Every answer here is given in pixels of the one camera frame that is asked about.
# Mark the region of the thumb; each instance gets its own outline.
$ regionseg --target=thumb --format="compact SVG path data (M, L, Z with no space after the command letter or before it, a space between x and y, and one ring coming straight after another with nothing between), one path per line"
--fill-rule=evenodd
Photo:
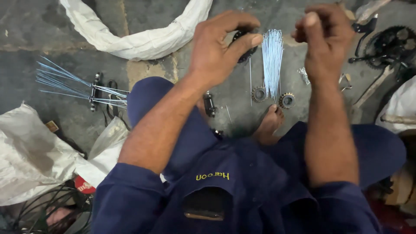
M261 44L263 35L248 33L234 41L225 52L225 56L237 62L249 49Z
M320 50L327 47L321 20L316 12L309 12L304 19L304 31L308 49Z

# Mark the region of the concrete floor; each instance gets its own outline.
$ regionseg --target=concrete floor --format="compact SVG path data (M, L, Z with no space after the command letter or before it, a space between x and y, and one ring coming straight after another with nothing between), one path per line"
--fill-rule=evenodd
M94 9L110 31L117 36L167 26L184 10L188 0L84 0ZM301 80L297 70L303 67L306 44L297 44L289 34L300 19L306 5L326 1L310 0L214 0L210 17L228 9L244 9L257 16L261 32L281 29L284 54L281 69L282 92L292 92L296 106L285 111L286 122L277 132L283 135L297 121L307 121L310 85ZM356 10L364 0L351 0L347 8ZM379 12L376 31L393 25L416 29L413 13L416 5L391 2ZM356 36L353 47L361 35ZM71 97L43 94L35 82L36 61L47 56L73 74L92 81L96 72L104 73L104 81L113 79L120 89L131 89L135 82L149 76L162 76L177 82L187 71L192 41L164 58L134 62L97 51L79 35L65 15L58 0L3 0L0 8L0 114L19 107L24 100L34 107L45 122L54 120L62 136L81 151L88 153L104 127L100 110L89 111L89 103ZM262 57L258 50L251 59L253 87L262 85ZM253 102L250 106L250 77L248 64L237 65L223 84L213 88L218 114L211 125L234 137L247 135L259 125L271 100ZM351 90L344 92L346 105L354 103L381 71L370 69L364 62L345 64L344 73L352 77ZM362 123L374 120L381 97L395 84L393 77L363 105Z

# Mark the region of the black brake lever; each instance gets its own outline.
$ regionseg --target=black brake lever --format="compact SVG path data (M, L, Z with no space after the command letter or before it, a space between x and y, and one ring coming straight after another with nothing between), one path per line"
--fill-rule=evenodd
M361 24L357 24L357 23L352 24L352 28L356 33L364 33L364 35L360 38L360 41L358 41L357 48L355 49L355 56L356 57L359 56L358 52L360 50L360 46L361 46L361 43L363 42L363 40L376 29L376 24L377 24L377 18L378 17L379 17L378 14L374 15L372 17L372 19L365 25L361 25Z

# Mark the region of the tire wrapped in white plastic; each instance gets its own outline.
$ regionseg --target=tire wrapped in white plastic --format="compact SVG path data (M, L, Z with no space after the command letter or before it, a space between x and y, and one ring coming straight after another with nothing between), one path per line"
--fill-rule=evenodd
M196 25L207 19L212 0L190 0L183 13L165 28L125 37L113 35L82 0L60 0L78 31L97 50L129 60L151 60L177 51L188 43Z

